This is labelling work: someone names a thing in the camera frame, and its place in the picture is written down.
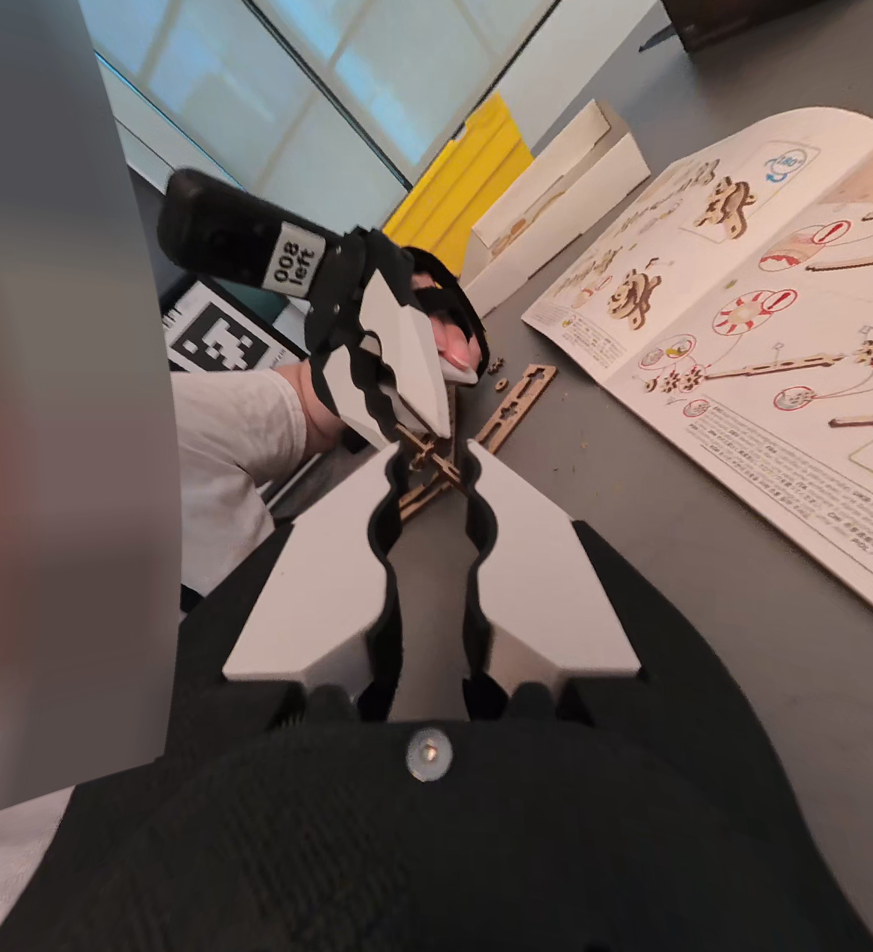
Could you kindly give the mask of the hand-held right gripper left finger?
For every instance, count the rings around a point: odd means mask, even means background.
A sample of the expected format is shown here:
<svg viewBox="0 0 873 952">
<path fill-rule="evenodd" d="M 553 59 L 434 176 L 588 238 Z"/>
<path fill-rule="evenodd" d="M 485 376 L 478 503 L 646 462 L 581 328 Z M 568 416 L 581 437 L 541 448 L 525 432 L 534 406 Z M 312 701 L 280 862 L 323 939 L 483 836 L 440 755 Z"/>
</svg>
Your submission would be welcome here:
<svg viewBox="0 0 873 952">
<path fill-rule="evenodd" d="M 362 720 L 387 720 L 403 667 L 388 555 L 402 522 L 407 461 L 378 451 L 296 517 L 223 667 L 231 683 L 343 690 Z"/>
</svg>

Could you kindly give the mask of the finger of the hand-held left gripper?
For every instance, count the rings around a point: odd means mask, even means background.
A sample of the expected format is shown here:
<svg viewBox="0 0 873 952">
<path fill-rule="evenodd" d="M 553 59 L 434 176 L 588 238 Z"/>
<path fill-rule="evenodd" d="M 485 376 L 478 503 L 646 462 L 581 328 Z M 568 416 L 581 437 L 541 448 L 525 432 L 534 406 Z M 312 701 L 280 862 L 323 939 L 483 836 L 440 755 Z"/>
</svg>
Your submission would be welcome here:
<svg viewBox="0 0 873 952">
<path fill-rule="evenodd" d="M 417 419 L 397 389 L 399 363 L 382 347 L 314 350 L 314 391 L 345 426 L 376 449 L 399 439 L 398 428 L 417 433 Z"/>
<path fill-rule="evenodd" d="M 376 341 L 383 365 L 380 387 L 395 421 L 418 434 L 449 438 L 449 400 L 430 319 L 400 303 L 379 270 L 363 292 L 359 327 Z"/>
</svg>

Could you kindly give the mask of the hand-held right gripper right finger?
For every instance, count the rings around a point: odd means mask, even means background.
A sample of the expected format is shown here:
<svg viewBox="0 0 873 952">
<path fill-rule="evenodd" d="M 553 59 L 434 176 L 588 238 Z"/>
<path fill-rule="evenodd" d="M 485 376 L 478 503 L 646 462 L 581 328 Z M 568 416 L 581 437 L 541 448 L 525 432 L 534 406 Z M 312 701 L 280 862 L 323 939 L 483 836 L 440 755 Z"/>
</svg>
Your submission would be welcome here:
<svg viewBox="0 0 873 952">
<path fill-rule="evenodd" d="M 464 703 L 497 720 L 520 691 L 571 710 L 580 686 L 636 684 L 642 663 L 571 517 L 470 440 L 465 535 Z"/>
</svg>

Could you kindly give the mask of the person's left forearm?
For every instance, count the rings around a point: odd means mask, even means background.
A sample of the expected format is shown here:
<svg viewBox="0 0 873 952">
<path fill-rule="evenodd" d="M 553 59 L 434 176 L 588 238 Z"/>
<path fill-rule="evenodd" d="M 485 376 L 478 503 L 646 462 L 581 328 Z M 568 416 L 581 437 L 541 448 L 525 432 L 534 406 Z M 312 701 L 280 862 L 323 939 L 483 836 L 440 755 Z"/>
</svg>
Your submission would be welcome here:
<svg viewBox="0 0 873 952">
<path fill-rule="evenodd" d="M 333 450 L 339 445 L 346 424 L 318 398 L 312 381 L 311 363 L 305 360 L 280 365 L 276 373 L 294 389 L 300 402 L 306 430 L 303 459 L 310 460 Z"/>
</svg>

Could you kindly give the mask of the dark model kit box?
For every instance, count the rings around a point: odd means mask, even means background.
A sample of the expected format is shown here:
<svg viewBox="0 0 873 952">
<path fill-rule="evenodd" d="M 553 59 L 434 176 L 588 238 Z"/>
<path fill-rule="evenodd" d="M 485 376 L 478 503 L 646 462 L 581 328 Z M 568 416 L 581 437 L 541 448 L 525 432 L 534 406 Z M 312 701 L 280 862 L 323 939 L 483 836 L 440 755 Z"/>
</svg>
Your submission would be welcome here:
<svg viewBox="0 0 873 952">
<path fill-rule="evenodd" d="M 688 54 L 762 27 L 825 23 L 843 13 L 873 14 L 873 1 L 662 1 L 660 6 Z"/>
</svg>

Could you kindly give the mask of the person's left hand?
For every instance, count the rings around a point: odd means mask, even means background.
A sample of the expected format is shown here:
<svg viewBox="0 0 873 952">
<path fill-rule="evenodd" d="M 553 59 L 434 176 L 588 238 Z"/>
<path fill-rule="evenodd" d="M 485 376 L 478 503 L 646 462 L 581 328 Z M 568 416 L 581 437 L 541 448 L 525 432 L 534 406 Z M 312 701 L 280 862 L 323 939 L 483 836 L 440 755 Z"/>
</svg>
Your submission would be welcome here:
<svg viewBox="0 0 873 952">
<path fill-rule="evenodd" d="M 431 307 L 428 310 L 433 336 L 438 354 L 460 372 L 475 371 L 481 358 L 480 346 L 469 333 L 468 326 L 460 326 L 456 318 L 463 316 L 457 292 L 445 289 L 433 279 L 428 272 L 418 271 L 413 276 L 413 288 L 418 293 L 420 302 L 434 296 L 419 292 L 436 289 L 440 294 L 436 297 L 448 306 Z"/>
</svg>

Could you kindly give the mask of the black and white marker board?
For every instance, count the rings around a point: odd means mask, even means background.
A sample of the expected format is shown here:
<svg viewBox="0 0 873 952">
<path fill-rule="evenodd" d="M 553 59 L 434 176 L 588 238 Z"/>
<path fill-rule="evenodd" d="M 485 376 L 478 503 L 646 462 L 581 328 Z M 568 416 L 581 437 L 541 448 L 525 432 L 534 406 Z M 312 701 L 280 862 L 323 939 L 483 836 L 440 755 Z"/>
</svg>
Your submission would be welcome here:
<svg viewBox="0 0 873 952">
<path fill-rule="evenodd" d="M 161 299 L 170 368 L 199 372 L 275 369 L 306 351 L 212 279 L 184 276 Z"/>
</svg>

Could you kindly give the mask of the slotted wooden strip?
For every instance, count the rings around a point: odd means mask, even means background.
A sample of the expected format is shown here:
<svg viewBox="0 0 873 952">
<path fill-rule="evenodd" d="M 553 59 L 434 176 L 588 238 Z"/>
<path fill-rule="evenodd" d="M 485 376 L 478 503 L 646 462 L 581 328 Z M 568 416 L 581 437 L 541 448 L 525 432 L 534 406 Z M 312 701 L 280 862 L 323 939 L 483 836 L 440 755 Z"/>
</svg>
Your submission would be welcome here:
<svg viewBox="0 0 873 952">
<path fill-rule="evenodd" d="M 558 373 L 558 368 L 551 364 L 528 365 L 521 378 L 505 391 L 474 441 L 491 455 L 496 455 Z"/>
</svg>

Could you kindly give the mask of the yellow plastic bin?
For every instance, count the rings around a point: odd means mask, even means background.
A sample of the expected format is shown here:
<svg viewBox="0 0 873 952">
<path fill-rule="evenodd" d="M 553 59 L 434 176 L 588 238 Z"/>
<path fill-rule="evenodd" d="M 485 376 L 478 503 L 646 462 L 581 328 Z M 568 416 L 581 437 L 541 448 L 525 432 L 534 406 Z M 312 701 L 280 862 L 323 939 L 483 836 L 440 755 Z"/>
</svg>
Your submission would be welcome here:
<svg viewBox="0 0 873 952">
<path fill-rule="evenodd" d="M 436 256 L 459 277 L 473 225 L 533 161 L 499 92 L 430 164 L 383 227 L 403 246 Z"/>
</svg>

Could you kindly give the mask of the white cardboard box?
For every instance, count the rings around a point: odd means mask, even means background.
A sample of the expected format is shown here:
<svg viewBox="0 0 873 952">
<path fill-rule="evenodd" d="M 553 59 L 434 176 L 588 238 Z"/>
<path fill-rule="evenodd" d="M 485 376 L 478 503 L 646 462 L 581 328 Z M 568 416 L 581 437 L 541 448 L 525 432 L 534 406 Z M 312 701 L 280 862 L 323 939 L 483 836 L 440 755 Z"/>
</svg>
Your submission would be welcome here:
<svg viewBox="0 0 873 952">
<path fill-rule="evenodd" d="M 650 177 L 629 125 L 607 102 L 589 101 L 473 225 L 460 285 L 479 318 L 505 302 L 540 268 Z M 490 245 L 554 185 L 562 197 L 500 256 Z"/>
</svg>

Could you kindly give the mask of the open instruction booklet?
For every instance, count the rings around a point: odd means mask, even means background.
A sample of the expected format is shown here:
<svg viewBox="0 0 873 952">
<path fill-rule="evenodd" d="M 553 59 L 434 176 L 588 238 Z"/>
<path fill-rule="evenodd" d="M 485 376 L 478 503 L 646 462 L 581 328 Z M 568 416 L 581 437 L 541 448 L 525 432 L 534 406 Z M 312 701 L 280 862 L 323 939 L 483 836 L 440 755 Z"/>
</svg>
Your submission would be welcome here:
<svg viewBox="0 0 873 952">
<path fill-rule="evenodd" d="M 676 161 L 522 320 L 873 607 L 873 119 Z"/>
</svg>

